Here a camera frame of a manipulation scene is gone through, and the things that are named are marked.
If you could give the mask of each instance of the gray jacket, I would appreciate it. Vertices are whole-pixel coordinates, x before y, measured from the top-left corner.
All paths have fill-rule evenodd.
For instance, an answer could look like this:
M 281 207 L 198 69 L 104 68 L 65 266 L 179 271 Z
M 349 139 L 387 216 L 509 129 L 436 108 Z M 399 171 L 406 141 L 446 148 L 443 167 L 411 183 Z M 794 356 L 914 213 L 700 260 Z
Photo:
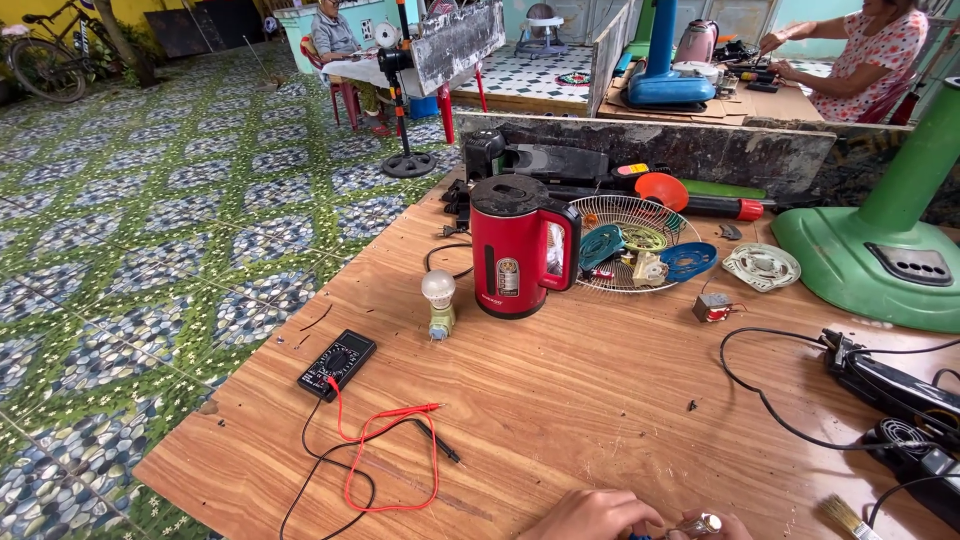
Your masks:
M 342 13 L 337 14 L 336 20 L 330 20 L 323 12 L 317 13 L 310 24 L 310 34 L 313 46 L 321 56 L 326 53 L 352 53 L 360 48 L 360 42 L 350 31 Z

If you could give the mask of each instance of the red wire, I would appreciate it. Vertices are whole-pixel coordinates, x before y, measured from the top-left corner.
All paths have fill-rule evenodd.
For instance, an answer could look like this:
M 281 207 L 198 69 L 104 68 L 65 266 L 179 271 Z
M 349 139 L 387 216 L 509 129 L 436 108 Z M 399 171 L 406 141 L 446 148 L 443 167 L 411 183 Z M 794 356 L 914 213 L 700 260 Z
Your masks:
M 417 405 L 417 406 L 395 408 L 393 410 L 385 410 L 383 412 L 378 412 L 367 419 L 367 422 L 365 422 L 363 425 L 363 429 L 360 431 L 359 437 L 357 438 L 347 437 L 344 435 L 344 431 L 341 426 L 341 418 L 344 413 L 344 398 L 343 396 L 340 395 L 340 387 L 337 385 L 336 380 L 334 380 L 332 377 L 328 377 L 326 381 L 331 386 L 333 386 L 333 390 L 337 393 L 337 406 L 338 406 L 337 432 L 340 433 L 341 438 L 343 438 L 348 442 L 360 443 L 360 446 L 357 447 L 357 455 L 353 459 L 353 464 L 350 465 L 350 472 L 347 474 L 347 483 L 346 485 L 344 485 L 344 499 L 347 500 L 347 504 L 349 504 L 351 508 L 353 508 L 354 510 L 357 510 L 358 512 L 381 512 L 383 510 L 420 510 L 421 508 L 426 508 L 430 503 L 433 503 L 433 500 L 437 498 L 437 492 L 440 491 L 440 471 L 437 468 L 437 431 L 436 429 L 434 429 L 433 419 L 430 418 L 430 415 L 427 414 L 427 411 L 436 410 L 440 405 L 438 404 Z M 433 449 L 431 451 L 431 457 L 433 460 L 433 493 L 430 494 L 430 498 L 427 499 L 424 503 L 417 504 L 414 506 L 391 505 L 391 506 L 373 506 L 370 508 L 357 506 L 356 504 L 353 503 L 353 500 L 350 499 L 350 482 L 353 480 L 353 473 L 356 472 L 357 465 L 360 463 L 360 454 L 363 453 L 364 443 L 367 442 L 368 438 L 373 437 L 379 433 L 382 433 L 383 431 L 390 429 L 394 425 L 403 421 L 405 418 L 413 416 L 414 414 L 422 414 L 423 416 L 426 417 L 427 423 L 430 424 L 430 438 L 432 440 L 432 446 L 433 446 Z M 397 416 L 397 415 L 399 415 L 399 418 L 396 418 L 394 421 L 390 422 L 383 428 L 380 428 L 379 430 L 374 431 L 373 433 L 367 434 L 367 428 L 370 426 L 370 422 L 372 422 L 373 420 L 377 418 L 386 418 L 386 417 Z

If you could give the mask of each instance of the tiled floor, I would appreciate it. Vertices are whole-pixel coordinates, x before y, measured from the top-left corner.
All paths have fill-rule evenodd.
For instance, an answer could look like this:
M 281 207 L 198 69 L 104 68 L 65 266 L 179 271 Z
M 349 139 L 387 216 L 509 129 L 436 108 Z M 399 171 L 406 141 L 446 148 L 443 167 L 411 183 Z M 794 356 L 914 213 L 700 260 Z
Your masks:
M 384 176 L 396 138 L 258 47 L 277 93 L 236 49 L 0 109 L 0 540 L 220 538 L 133 466 L 459 161 L 433 116 L 433 174 Z
M 791 60 L 790 63 L 797 68 L 797 71 L 805 71 L 817 77 L 828 76 L 833 68 L 832 61 Z M 813 92 L 806 86 L 801 85 L 801 88 L 804 90 L 804 95 L 810 95 Z
M 488 95 L 586 103 L 589 84 L 564 86 L 558 84 L 556 79 L 573 72 L 589 73 L 591 56 L 590 47 L 570 47 L 559 56 L 530 60 L 529 55 L 515 58 L 514 46 L 504 45 L 483 60 L 483 89 Z M 472 79 L 457 89 L 479 93 Z

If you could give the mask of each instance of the tree trunk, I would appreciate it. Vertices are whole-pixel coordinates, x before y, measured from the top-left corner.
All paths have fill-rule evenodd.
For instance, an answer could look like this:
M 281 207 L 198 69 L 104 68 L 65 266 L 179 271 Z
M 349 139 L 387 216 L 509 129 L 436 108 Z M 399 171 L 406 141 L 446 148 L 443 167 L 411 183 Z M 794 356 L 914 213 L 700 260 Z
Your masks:
M 130 44 L 127 43 L 123 32 L 120 32 L 120 26 L 117 25 L 117 19 L 113 15 L 112 0 L 93 0 L 93 6 L 100 12 L 100 19 L 103 21 L 104 27 L 107 28 L 107 32 L 110 34 L 110 39 L 113 40 L 117 52 L 120 53 L 120 58 L 136 73 L 136 78 L 140 81 L 140 87 L 156 86 L 157 82 L 153 70 L 147 65 L 144 65 L 141 57 L 137 56 L 133 52 Z

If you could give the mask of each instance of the kettle lid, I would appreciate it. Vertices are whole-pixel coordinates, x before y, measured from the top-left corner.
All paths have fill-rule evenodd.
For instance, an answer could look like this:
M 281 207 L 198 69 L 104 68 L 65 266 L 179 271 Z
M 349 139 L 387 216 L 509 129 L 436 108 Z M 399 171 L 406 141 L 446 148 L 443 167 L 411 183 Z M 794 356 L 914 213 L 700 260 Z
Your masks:
M 546 185 L 519 174 L 493 176 L 478 182 L 470 191 L 470 204 L 487 215 L 516 217 L 543 206 L 549 198 Z

